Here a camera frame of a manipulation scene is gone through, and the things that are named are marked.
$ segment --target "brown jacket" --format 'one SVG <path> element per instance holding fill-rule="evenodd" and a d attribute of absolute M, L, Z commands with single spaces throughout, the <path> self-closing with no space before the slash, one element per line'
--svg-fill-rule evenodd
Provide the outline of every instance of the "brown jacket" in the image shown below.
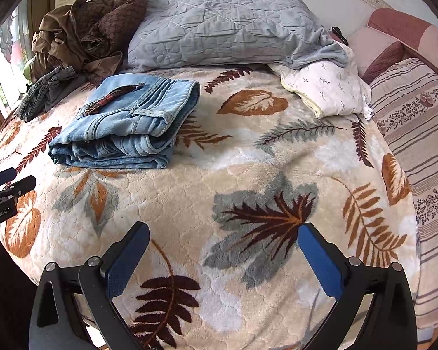
<path fill-rule="evenodd" d="M 99 85 L 112 76 L 146 13 L 147 0 L 76 0 L 47 13 L 34 34 L 33 82 L 72 66 Z"/>

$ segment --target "window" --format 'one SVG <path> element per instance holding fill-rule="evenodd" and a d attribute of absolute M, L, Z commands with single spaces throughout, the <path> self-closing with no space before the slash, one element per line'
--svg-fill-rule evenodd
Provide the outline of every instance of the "window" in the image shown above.
<path fill-rule="evenodd" d="M 34 54 L 27 22 L 27 0 L 21 1 L 10 17 L 0 25 L 0 110 L 7 117 L 26 93 L 23 75 L 26 62 Z"/>

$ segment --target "light blue jeans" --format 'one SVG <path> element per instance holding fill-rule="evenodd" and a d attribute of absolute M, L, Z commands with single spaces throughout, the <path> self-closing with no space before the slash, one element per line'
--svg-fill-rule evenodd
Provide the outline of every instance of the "light blue jeans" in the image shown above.
<path fill-rule="evenodd" d="M 117 88 L 124 93 L 120 96 Z M 175 136 L 198 103 L 197 81 L 121 74 L 103 81 L 49 144 L 55 164 L 89 168 L 165 168 Z"/>

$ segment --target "fleece blanket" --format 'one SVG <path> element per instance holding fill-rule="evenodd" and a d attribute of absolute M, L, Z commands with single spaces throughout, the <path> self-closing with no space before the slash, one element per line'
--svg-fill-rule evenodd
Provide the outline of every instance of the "fleece blanket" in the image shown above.
<path fill-rule="evenodd" d="M 30 124 L 12 116 L 0 130 L 0 170 L 37 179 L 17 216 L 0 225 L 0 241 L 34 282 L 48 262 L 80 265 L 144 221 L 150 245 L 114 299 L 139 341 L 155 349 L 300 349 L 334 303 L 296 241 L 300 225 L 312 222 L 346 256 L 401 263 L 416 294 L 412 194 L 374 122 L 318 120 L 269 70 L 152 73 L 201 84 L 164 170 L 52 163 L 48 143 L 92 93 L 85 88 Z M 90 321 L 84 301 L 81 311 Z"/>

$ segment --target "striped fabric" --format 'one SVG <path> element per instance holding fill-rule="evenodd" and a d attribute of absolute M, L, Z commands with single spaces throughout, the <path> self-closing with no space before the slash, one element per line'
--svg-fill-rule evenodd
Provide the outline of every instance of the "striped fabric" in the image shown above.
<path fill-rule="evenodd" d="M 438 75 L 419 59 L 391 66 L 371 84 L 378 127 L 412 187 L 420 284 L 417 326 L 438 325 Z"/>

